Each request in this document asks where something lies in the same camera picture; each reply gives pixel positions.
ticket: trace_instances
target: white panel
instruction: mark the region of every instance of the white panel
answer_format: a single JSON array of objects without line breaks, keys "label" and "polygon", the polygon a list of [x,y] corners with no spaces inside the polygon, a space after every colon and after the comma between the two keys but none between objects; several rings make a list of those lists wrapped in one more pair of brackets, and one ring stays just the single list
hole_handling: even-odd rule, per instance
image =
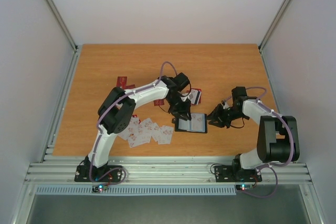
[{"label": "white panel", "polygon": [[280,111],[297,118],[300,160],[328,223],[336,219],[335,17],[335,0],[293,0],[264,51]]},{"label": "white panel", "polygon": [[77,44],[258,44],[282,1],[54,0]]},{"label": "white panel", "polygon": [[0,223],[38,161],[72,52],[44,0],[0,0]]}]

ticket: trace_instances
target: wooden table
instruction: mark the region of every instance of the wooden table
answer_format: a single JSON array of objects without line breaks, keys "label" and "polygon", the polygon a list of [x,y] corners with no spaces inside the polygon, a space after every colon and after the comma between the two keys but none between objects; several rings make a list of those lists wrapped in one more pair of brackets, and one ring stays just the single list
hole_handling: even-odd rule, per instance
[{"label": "wooden table", "polygon": [[[202,103],[192,106],[192,112],[209,114],[236,86],[266,87],[269,92],[263,102],[275,108],[257,45],[84,45],[53,155],[86,156],[97,135],[97,110],[116,86],[117,77],[127,76],[127,85],[142,86],[159,76],[164,61],[172,62],[178,72],[185,73],[193,88],[202,89]],[[169,65],[164,74],[174,76]],[[249,95],[261,93],[248,90]],[[168,109],[167,102],[163,108]],[[151,118],[159,126],[172,126],[172,116],[153,103],[138,108],[134,114],[141,120]],[[129,148],[127,141],[117,137],[110,155],[236,155],[256,147],[258,126],[252,120],[245,122],[243,129],[209,125],[207,134],[174,132],[170,145],[158,145],[152,139],[149,144]],[[236,126],[241,124],[241,120],[233,122]]]}]

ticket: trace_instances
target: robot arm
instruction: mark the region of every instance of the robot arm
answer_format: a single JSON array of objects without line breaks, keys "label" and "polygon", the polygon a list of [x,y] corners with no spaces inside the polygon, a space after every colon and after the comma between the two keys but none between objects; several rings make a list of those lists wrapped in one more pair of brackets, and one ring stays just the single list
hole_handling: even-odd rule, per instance
[{"label": "robot arm", "polygon": [[[208,116],[209,124],[229,128],[232,120],[251,118],[259,125],[257,148],[237,155],[233,161],[233,166],[236,166],[234,170],[254,169],[272,161],[286,162],[291,149],[289,135],[272,110],[257,100],[257,97],[249,97],[245,87],[232,89],[232,98],[231,107],[226,102],[222,102],[215,108]],[[280,114],[279,116],[290,128],[294,143],[291,161],[296,161],[300,155],[296,119],[293,116]]]},{"label": "robot arm", "polygon": [[78,174],[92,178],[103,177],[108,170],[107,162],[110,150],[117,135],[129,124],[132,114],[138,107],[158,99],[166,99],[170,105],[168,113],[177,119],[191,120],[191,102],[180,92],[190,84],[188,77],[180,73],[176,77],[163,76],[147,85],[135,89],[112,89],[98,110],[98,134],[91,152],[78,166]]}]

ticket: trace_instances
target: purple cable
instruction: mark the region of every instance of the purple cable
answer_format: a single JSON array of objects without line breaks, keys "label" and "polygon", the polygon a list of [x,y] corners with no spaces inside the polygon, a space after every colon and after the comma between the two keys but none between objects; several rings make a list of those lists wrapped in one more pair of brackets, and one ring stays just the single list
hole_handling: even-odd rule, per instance
[{"label": "purple cable", "polygon": [[274,176],[275,176],[275,188],[274,188],[273,192],[271,192],[269,195],[265,195],[265,196],[251,194],[251,193],[249,193],[247,191],[241,191],[242,193],[250,195],[250,196],[253,196],[253,197],[256,197],[256,198],[260,198],[260,199],[266,199],[266,198],[272,197],[276,193],[276,191],[278,189],[278,175],[277,175],[277,173],[275,172],[275,170],[272,167],[265,166],[265,167],[262,167],[260,170],[262,170],[264,168],[270,168],[272,170],[272,172],[274,173]]},{"label": "purple cable", "polygon": [[[171,64],[171,62],[169,62],[169,61],[165,61],[165,62],[162,63],[162,65],[161,65],[160,76],[159,76],[158,80],[156,81],[155,85],[159,84],[159,82],[161,81],[161,78],[162,78],[162,76],[163,76],[163,67],[164,67],[165,64],[169,64],[170,66],[172,66],[172,68],[173,68],[175,74],[177,75],[177,71],[176,71],[174,65]],[[129,93],[123,95],[122,97],[118,98],[114,103],[112,103],[112,104],[105,110],[105,112],[104,112],[104,113],[101,115],[101,117],[98,119],[97,124],[96,124],[96,127],[97,127],[97,129],[98,129],[100,135],[98,136],[97,141],[96,141],[96,143],[95,143],[95,146],[93,147],[93,155],[92,155],[92,160],[91,160],[90,170],[89,170],[89,179],[91,180],[91,182],[97,182],[97,181],[95,181],[95,180],[92,179],[92,167],[93,167],[93,161],[95,160],[94,158],[95,158],[95,156],[96,156],[96,150],[97,150],[99,141],[100,141],[101,136],[102,136],[102,133],[103,133],[102,130],[101,130],[101,128],[99,128],[99,125],[100,125],[101,121],[102,121],[103,118],[107,115],[107,113],[109,113],[110,110],[111,110],[114,106],[116,106],[121,100],[123,100],[124,98],[126,98],[126,97],[128,97],[128,96],[130,96],[130,95],[132,95],[132,94],[136,94],[136,93],[139,93],[139,92],[141,92],[141,91],[147,90],[147,89],[149,89],[149,88],[151,88],[151,87],[153,87],[153,86],[152,86],[152,85],[148,85],[148,86],[143,87],[143,88],[141,88],[141,89],[137,89],[137,90],[135,90],[135,93],[134,93],[134,92],[129,92]],[[108,172],[106,172],[103,176],[101,176],[101,177],[98,179],[98,181],[101,180],[102,178],[104,178],[106,175],[108,175],[112,170],[113,170],[113,169],[111,169],[111,170],[109,170]],[[118,183],[115,183],[114,185],[120,184],[120,183],[122,183],[122,182],[125,180],[125,178],[126,178],[126,170],[125,170],[125,169],[122,169],[122,170],[123,170],[124,173],[125,173],[123,179],[122,179],[121,181],[119,181]]]},{"label": "purple cable", "polygon": [[286,129],[286,131],[288,133],[289,144],[290,144],[290,152],[289,152],[289,157],[288,157],[287,161],[285,163],[283,163],[283,164],[278,164],[278,163],[273,163],[273,162],[270,163],[270,165],[279,166],[279,167],[286,166],[286,165],[288,165],[292,161],[293,155],[294,155],[294,140],[293,140],[292,132],[290,131],[290,128],[289,128],[288,124],[282,119],[282,117],[277,112],[275,112],[274,110],[271,110],[269,107],[267,107],[266,105],[262,104],[261,102],[257,102],[257,103],[264,110],[266,110],[269,113],[275,115],[279,119],[279,121],[283,124],[283,126],[285,127],[285,129]]},{"label": "purple cable", "polygon": [[[290,153],[289,153],[288,160],[287,160],[285,163],[283,163],[283,164],[278,164],[278,163],[273,163],[273,162],[271,162],[271,163],[269,163],[269,164],[263,164],[263,165],[260,165],[260,166],[257,167],[257,169],[258,169],[259,171],[261,171],[261,170],[264,169],[264,168],[270,168],[270,169],[273,171],[273,173],[274,173],[274,175],[275,175],[275,183],[276,183],[273,192],[272,192],[271,194],[269,194],[269,195],[266,195],[266,196],[259,196],[259,195],[251,194],[251,193],[249,193],[249,192],[247,192],[247,191],[241,191],[241,192],[244,193],[244,194],[248,194],[248,195],[253,196],[253,197],[256,197],[256,198],[269,198],[269,197],[272,197],[272,196],[275,194],[275,192],[277,191],[277,188],[278,188],[278,176],[277,176],[275,170],[274,170],[272,167],[270,167],[270,165],[283,167],[283,166],[287,166],[287,165],[291,162],[291,160],[292,160],[292,158],[293,158],[293,154],[294,154],[294,140],[293,140],[293,135],[292,135],[292,132],[290,131],[289,126],[288,126],[287,123],[282,119],[282,117],[281,117],[277,112],[271,110],[271,109],[270,109],[269,107],[267,107],[266,105],[262,104],[261,102],[258,102],[262,97],[264,97],[264,96],[266,95],[266,93],[267,93],[267,89],[265,89],[264,87],[248,87],[248,88],[246,88],[246,90],[249,90],[249,89],[263,89],[263,90],[264,90],[264,93],[257,97],[257,99],[256,99],[257,104],[258,104],[260,107],[262,107],[264,110],[266,110],[266,111],[268,111],[269,113],[275,115],[275,116],[279,119],[279,121],[280,121],[280,122],[283,124],[283,126],[285,127],[285,129],[286,129],[286,131],[287,131],[287,133],[288,133],[288,137],[289,137]],[[229,97],[227,97],[227,98],[224,100],[224,102],[228,101],[228,100],[231,99],[231,98],[232,98],[232,95],[230,95]]]}]

